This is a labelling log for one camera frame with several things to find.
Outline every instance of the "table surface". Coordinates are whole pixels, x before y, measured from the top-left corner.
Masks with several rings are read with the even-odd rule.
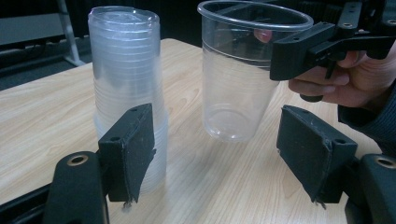
[[[111,223],[346,223],[347,196],[324,210],[311,203],[276,149],[283,105],[316,114],[355,140],[357,156],[376,143],[337,121],[336,105],[310,104],[281,82],[255,137],[211,138],[202,124],[202,50],[162,41],[169,113],[166,178],[139,203],[110,203]],[[0,91],[0,203],[51,182],[62,157],[96,151],[92,64]]]

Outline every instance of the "human hand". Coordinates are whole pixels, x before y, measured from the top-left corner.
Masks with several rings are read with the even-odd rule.
[[[324,102],[379,113],[396,78],[396,43],[384,60],[371,59],[363,51],[350,51],[329,79],[325,78],[326,70],[314,67],[289,80],[289,88],[306,96],[323,95]]]

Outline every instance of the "plastic cup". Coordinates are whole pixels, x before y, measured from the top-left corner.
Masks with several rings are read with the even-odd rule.
[[[156,189],[166,173],[168,117],[163,100],[160,24],[150,11],[96,7],[88,25],[95,105],[93,121],[101,138],[132,107],[152,104],[157,153],[141,192]]]
[[[222,141],[247,141],[257,132],[278,84],[269,78],[272,43],[310,28],[313,20],[292,9],[251,1],[206,1],[198,11],[205,129]]]

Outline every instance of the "cup rim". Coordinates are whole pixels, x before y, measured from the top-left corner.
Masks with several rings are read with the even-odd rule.
[[[260,6],[260,7],[268,7],[268,8],[275,8],[277,10],[284,11],[285,13],[289,13],[292,15],[296,15],[298,17],[301,17],[304,23],[296,23],[296,24],[272,24],[272,23],[264,23],[264,22],[256,22],[256,21],[244,21],[244,20],[238,20],[236,18],[231,18],[231,17],[226,17],[222,16],[220,14],[211,12],[207,10],[205,7],[207,5],[211,4],[242,4],[242,5],[255,5],[255,6]],[[302,31],[305,29],[310,28],[314,20],[304,14],[303,12],[290,9],[287,7],[280,7],[276,5],[270,5],[270,4],[265,4],[261,2],[252,2],[252,1],[238,1],[238,0],[212,0],[212,1],[204,1],[198,5],[198,12],[202,15],[205,16],[209,19],[215,20],[215,21],[221,21],[225,23],[231,23],[234,25],[239,25],[243,27],[248,27],[248,28],[256,28],[256,29],[267,29],[267,30],[273,30],[273,31],[285,31],[285,32],[291,32],[291,31]]]
[[[141,13],[144,14],[145,16],[148,17],[147,20],[144,21],[132,21],[132,22],[118,22],[118,21],[107,21],[100,17],[99,15],[101,13],[105,12],[112,12],[112,11],[124,11],[124,12],[130,12],[130,13]],[[98,21],[105,21],[106,23],[110,24],[117,24],[117,25],[144,25],[144,24],[150,24],[154,22],[159,22],[160,17],[148,10],[143,10],[143,9],[138,9],[135,7],[124,7],[124,6],[105,6],[105,7],[93,7],[89,17],[95,18]]]

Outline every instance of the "stack of plastic cups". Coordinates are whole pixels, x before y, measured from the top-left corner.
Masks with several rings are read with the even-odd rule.
[[[157,153],[141,193],[165,177],[168,117],[163,101],[160,19],[132,7],[95,7],[89,15],[96,112],[101,138],[130,108],[151,103]]]

